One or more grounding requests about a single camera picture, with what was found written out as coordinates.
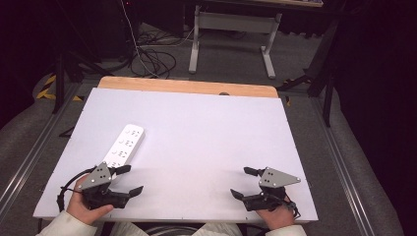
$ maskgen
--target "black cable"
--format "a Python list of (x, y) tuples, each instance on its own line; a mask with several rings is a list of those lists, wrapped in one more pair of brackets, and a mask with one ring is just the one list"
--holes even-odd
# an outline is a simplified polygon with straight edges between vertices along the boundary
[(294, 202), (291, 201), (291, 199), (288, 197), (288, 195), (285, 194), (285, 197), (288, 198), (288, 201), (286, 201), (285, 199), (280, 199), (279, 197), (272, 195), (272, 194), (267, 194), (266, 195), (268, 198), (272, 198), (278, 201), (278, 203), (280, 205), (285, 205), (288, 209), (293, 209), (294, 213), (294, 219), (299, 218), (301, 216), (300, 211), (298, 211), (298, 207), (295, 205)]
[[(131, 58), (132, 56), (130, 56), (129, 58), (126, 58), (126, 60), (124, 61), (124, 62), (122, 62), (122, 63), (120, 63), (119, 65), (117, 65), (117, 66), (114, 66), (114, 67), (109, 67), (109, 68), (103, 68), (104, 70), (106, 70), (106, 71), (108, 71), (108, 72), (115, 72), (115, 71), (118, 71), (118, 70), (120, 70), (120, 69), (122, 69), (122, 68), (124, 68), (124, 67), (126, 67), (128, 64), (129, 64), (129, 62), (130, 62), (130, 58)], [(81, 68), (81, 70), (83, 71), (83, 72), (85, 72), (85, 73), (87, 73), (87, 74), (89, 74), (89, 75), (93, 75), (93, 74), (97, 74), (97, 72), (96, 71), (94, 71), (94, 70), (90, 70), (90, 69), (88, 69), (88, 68), (84, 68), (84, 67), (80, 67)]]
[[(153, 71), (152, 71), (153, 74), (146, 73), (146, 72), (144, 72), (143, 74), (139, 74), (133, 69), (133, 60), (132, 60), (129, 67), (131, 69), (131, 72), (134, 73), (138, 77), (146, 77), (146, 76), (154, 76), (154, 75), (162, 76), (164, 74), (167, 74), (166, 78), (169, 78), (170, 71), (174, 69), (177, 65), (177, 61), (175, 57), (167, 52), (155, 51), (153, 49), (143, 50), (142, 48), (138, 48), (138, 50), (141, 53), (139, 55), (139, 59), (142, 60), (143, 63), (151, 63), (153, 67)], [(158, 54), (167, 55), (168, 57), (170, 57), (173, 60), (173, 65), (171, 67), (166, 66), (166, 64), (160, 60)]]
[[(160, 33), (162, 33), (162, 31), (157, 31), (157, 30), (144, 31), (144, 32), (141, 33), (140, 37), (143, 36), (143, 35), (146, 35), (147, 38), (142, 40), (142, 41), (137, 40), (137, 42), (140, 46), (144, 46), (144, 45), (175, 45), (176, 43), (178, 43), (178, 42), (180, 42), (184, 39), (187, 39), (187, 38), (192, 40), (192, 38), (190, 38), (189, 35), (187, 37), (178, 37), (176, 35), (168, 34), (166, 32), (163, 36), (158, 37), (158, 35)], [(170, 38), (170, 37), (174, 37), (172, 39), (175, 39), (175, 37), (176, 37), (177, 40), (175, 40), (173, 42), (170, 42), (170, 43), (166, 43), (166, 44), (165, 43), (158, 43), (160, 40), (165, 39), (165, 38)]]
[[(131, 71), (135, 74), (135, 75), (137, 75), (137, 76), (140, 76), (140, 77), (145, 77), (145, 76), (150, 76), (150, 75), (152, 75), (152, 78), (155, 76), (155, 71), (158, 71), (159, 70), (159, 66), (158, 65), (155, 65), (151, 60), (150, 60), (150, 58), (149, 58), (149, 60), (148, 61), (146, 61), (146, 60), (144, 60), (143, 58), (142, 58), (142, 55), (143, 54), (146, 54), (146, 56), (148, 57), (148, 55), (147, 55), (147, 53), (142, 49), (142, 48), (140, 48), (140, 47), (138, 47), (138, 52), (137, 53), (140, 53), (140, 54), (135, 54), (135, 56), (134, 56), (134, 58), (136, 57), (136, 56), (138, 56), (139, 57), (139, 60), (141, 60), (141, 62), (143, 63), (143, 66), (144, 66), (144, 74), (143, 75), (140, 75), (140, 74), (138, 74), (138, 73), (136, 73), (136, 72), (134, 72), (133, 71), (133, 60), (132, 60), (132, 63), (131, 63)], [(151, 71), (149, 71), (149, 69), (148, 69), (148, 67), (145, 65), (145, 62), (149, 62), (149, 63), (152, 63), (152, 66), (153, 66), (153, 72), (151, 72)]]
[(65, 192), (68, 190), (68, 187), (74, 181), (76, 181), (77, 179), (79, 179), (81, 176), (83, 176), (85, 174), (88, 174), (88, 173), (92, 173), (94, 169), (95, 169), (95, 167), (93, 167), (91, 169), (87, 169), (87, 170), (85, 170), (85, 171), (77, 174), (70, 181), (68, 181), (68, 183), (64, 187), (61, 187), (61, 193), (57, 196), (57, 200), (56, 200), (56, 203), (58, 204), (58, 207), (59, 207), (59, 212), (61, 212), (65, 208), (64, 196), (65, 196)]

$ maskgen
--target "white sleeve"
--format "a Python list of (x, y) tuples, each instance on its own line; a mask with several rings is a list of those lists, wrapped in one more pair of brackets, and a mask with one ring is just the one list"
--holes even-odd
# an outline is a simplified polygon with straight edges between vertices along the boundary
[(96, 230), (64, 210), (36, 236), (94, 236)]
[(307, 234), (301, 225), (291, 225), (272, 230), (266, 236), (307, 236)]

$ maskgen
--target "white power strip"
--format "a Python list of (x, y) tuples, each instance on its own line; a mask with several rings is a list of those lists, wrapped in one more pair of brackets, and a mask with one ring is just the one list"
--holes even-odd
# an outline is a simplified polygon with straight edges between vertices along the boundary
[(103, 162), (107, 164), (107, 167), (115, 168), (129, 164), (144, 137), (144, 128), (131, 124), (126, 125), (110, 148), (110, 151), (104, 157)]

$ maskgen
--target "human hand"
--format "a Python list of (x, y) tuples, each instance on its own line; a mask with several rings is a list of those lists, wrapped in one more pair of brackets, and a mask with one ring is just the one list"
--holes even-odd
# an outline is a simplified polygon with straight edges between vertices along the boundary
[[(76, 182), (76, 186), (83, 183), (88, 175), (83, 176)], [(73, 192), (70, 202), (67, 207), (67, 212), (73, 215), (76, 219), (85, 224), (92, 224), (97, 219), (113, 210), (112, 205), (102, 206), (96, 209), (88, 209), (84, 204), (84, 198), (81, 193)]]
[(273, 211), (257, 210), (257, 214), (265, 221), (270, 230), (287, 227), (294, 224), (294, 212), (287, 206), (279, 206)]

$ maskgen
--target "white table surface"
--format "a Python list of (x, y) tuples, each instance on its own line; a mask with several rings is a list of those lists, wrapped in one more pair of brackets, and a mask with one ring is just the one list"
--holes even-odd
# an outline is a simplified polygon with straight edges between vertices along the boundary
[(261, 191), (260, 178), (245, 174), (245, 166), (301, 178), (287, 194), (298, 220), (318, 220), (280, 98), (108, 88), (91, 92), (33, 216), (55, 217), (60, 187), (98, 165), (126, 124), (144, 127), (146, 136), (131, 172), (110, 189), (144, 190), (104, 220), (260, 222), (230, 193)]

